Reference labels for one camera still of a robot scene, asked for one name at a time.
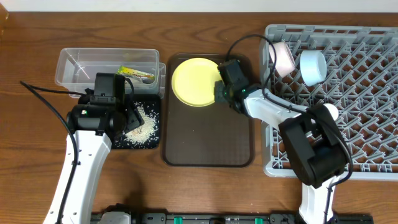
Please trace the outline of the pile of rice waste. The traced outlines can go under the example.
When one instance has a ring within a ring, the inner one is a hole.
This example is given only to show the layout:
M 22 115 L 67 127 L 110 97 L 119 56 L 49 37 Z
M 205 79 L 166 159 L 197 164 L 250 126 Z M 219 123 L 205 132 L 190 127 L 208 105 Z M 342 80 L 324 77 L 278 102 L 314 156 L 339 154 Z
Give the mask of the pile of rice waste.
M 116 147 L 123 149 L 149 149 L 151 143 L 156 142 L 158 127 L 158 113 L 150 109 L 147 105 L 138 104 L 137 110 L 144 120 L 144 124 L 138 128 L 124 134 L 121 139 L 115 143 Z

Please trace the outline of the yellow plate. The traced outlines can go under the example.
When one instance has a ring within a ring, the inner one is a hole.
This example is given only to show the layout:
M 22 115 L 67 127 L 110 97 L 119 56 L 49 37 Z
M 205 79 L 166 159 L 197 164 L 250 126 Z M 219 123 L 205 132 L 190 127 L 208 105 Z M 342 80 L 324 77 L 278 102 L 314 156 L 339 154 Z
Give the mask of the yellow plate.
M 174 70 L 172 90 L 188 106 L 204 107 L 215 102 L 215 83 L 221 81 L 218 65 L 207 58 L 191 58 Z

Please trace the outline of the green yellow snack wrapper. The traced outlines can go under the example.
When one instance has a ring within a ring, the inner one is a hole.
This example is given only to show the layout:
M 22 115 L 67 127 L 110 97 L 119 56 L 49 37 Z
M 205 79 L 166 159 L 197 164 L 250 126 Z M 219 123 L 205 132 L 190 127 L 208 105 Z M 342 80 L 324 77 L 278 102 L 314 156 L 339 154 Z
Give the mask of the green yellow snack wrapper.
M 127 77 L 133 77 L 139 80 L 153 80 L 155 78 L 154 74 L 143 72 L 133 68 L 128 68 L 122 65 L 119 67 L 117 74 L 124 75 Z

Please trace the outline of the pink bowl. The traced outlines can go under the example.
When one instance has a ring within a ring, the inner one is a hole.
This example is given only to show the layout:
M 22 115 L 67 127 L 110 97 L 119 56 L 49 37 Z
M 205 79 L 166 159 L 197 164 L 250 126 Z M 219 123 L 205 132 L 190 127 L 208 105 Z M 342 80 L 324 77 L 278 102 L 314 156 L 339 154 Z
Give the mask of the pink bowl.
M 269 47 L 269 54 L 273 62 L 276 59 L 275 69 L 281 78 L 295 70 L 293 55 L 285 42 L 273 43 L 273 47 Z

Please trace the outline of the light blue bowl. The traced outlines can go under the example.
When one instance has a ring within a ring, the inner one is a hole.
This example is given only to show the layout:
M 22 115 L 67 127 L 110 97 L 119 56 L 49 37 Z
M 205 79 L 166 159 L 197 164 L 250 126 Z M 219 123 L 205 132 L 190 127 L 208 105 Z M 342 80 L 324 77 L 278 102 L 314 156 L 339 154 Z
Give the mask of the light blue bowl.
M 314 86 L 326 78 L 325 56 L 319 50 L 304 50 L 300 55 L 300 73 L 306 86 Z

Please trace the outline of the white green cup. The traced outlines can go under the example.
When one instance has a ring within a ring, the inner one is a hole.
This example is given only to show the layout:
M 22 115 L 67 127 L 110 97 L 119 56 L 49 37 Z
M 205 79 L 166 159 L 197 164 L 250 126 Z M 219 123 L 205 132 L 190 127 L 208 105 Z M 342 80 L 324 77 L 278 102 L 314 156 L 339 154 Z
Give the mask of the white green cup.
M 334 121 L 336 121 L 339 117 L 339 112 L 338 112 L 338 108 L 331 104 L 331 103 L 325 103 L 324 107 L 326 107 L 328 109 L 328 111 L 330 112 L 332 118 Z

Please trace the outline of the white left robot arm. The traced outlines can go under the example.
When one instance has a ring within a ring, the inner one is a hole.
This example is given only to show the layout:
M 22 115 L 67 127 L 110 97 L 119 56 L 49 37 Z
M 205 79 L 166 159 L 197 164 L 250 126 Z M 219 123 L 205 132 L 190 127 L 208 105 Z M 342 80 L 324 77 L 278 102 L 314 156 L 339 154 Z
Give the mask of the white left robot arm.
M 61 121 L 68 132 L 62 173 L 45 223 L 89 223 L 103 164 L 114 141 L 142 123 L 134 95 L 89 92 Z

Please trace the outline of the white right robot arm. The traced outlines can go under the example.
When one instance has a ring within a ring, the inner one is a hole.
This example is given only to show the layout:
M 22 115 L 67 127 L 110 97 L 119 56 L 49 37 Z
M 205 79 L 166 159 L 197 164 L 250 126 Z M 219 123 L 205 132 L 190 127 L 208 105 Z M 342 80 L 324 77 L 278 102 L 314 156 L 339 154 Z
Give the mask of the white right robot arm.
M 295 105 L 251 83 L 236 59 L 217 67 L 216 102 L 225 102 L 239 114 L 276 128 L 290 166 L 302 182 L 299 208 L 304 223 L 330 223 L 331 201 L 337 185 L 347 181 L 353 168 L 351 153 L 336 125 L 338 110 L 331 104 Z

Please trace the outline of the black waste tray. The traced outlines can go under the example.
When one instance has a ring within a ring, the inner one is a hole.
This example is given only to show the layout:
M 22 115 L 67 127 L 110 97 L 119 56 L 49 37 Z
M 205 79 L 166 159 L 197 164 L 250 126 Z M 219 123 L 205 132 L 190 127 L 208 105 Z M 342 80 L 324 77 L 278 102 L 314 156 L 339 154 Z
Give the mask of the black waste tray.
M 157 117 L 159 130 L 157 136 L 159 139 L 152 142 L 153 149 L 159 145 L 160 142 L 160 98 L 157 95 L 131 95 L 122 94 L 117 96 L 102 95 L 85 95 L 78 100 L 71 112 L 68 114 L 68 125 L 70 132 L 73 134 L 75 140 L 78 140 L 77 131 L 89 131 L 92 136 L 109 137 L 113 149 L 123 149 L 115 146 L 119 140 L 112 140 L 110 138 L 110 119 L 111 115 L 120 110 L 124 104 L 125 99 L 130 99 L 135 107 L 138 104 L 147 105 L 150 109 L 154 109 L 159 115 Z

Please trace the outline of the grey plastic dishwasher rack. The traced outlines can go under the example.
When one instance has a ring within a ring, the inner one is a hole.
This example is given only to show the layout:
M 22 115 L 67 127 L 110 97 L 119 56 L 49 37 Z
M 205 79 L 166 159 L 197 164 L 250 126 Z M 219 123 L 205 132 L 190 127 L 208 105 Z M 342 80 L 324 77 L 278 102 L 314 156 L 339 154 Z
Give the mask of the grey plastic dishwasher rack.
M 271 24 L 265 36 L 285 42 L 295 61 L 319 50 L 327 71 L 322 83 L 306 86 L 300 69 L 284 78 L 262 42 L 260 71 L 273 94 L 297 105 L 331 103 L 353 156 L 355 180 L 397 180 L 397 29 L 395 27 Z

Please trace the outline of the dark brown serving tray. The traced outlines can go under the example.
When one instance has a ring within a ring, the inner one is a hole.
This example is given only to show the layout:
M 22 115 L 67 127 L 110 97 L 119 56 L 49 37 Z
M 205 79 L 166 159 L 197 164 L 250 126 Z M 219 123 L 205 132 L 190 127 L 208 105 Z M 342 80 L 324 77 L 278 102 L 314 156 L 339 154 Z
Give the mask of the dark brown serving tray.
M 174 70 L 197 56 L 179 53 L 167 62 L 162 158 L 170 166 L 246 167 L 254 160 L 253 121 L 227 104 L 188 106 L 172 91 Z

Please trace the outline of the clear plastic bin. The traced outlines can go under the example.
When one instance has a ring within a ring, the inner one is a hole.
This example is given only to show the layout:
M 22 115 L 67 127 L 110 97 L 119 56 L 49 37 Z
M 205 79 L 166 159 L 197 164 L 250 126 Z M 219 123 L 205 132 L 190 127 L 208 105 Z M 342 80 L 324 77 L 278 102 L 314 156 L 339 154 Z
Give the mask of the clear plastic bin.
M 58 58 L 55 83 L 69 91 L 84 93 L 93 89 L 97 73 L 117 73 L 121 66 L 155 76 L 152 82 L 132 78 L 136 94 L 165 93 L 166 65 L 156 49 L 65 48 Z

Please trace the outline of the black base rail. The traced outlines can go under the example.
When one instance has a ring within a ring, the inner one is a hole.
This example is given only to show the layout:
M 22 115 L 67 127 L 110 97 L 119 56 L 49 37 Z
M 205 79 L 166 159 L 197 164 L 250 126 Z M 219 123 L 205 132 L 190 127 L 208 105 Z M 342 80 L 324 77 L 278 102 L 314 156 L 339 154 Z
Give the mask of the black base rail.
M 295 224 L 303 223 L 304 220 L 293 213 L 272 213 L 270 215 L 137 213 L 129 207 L 117 203 L 106 208 L 103 213 L 93 213 L 90 222 L 130 224 Z

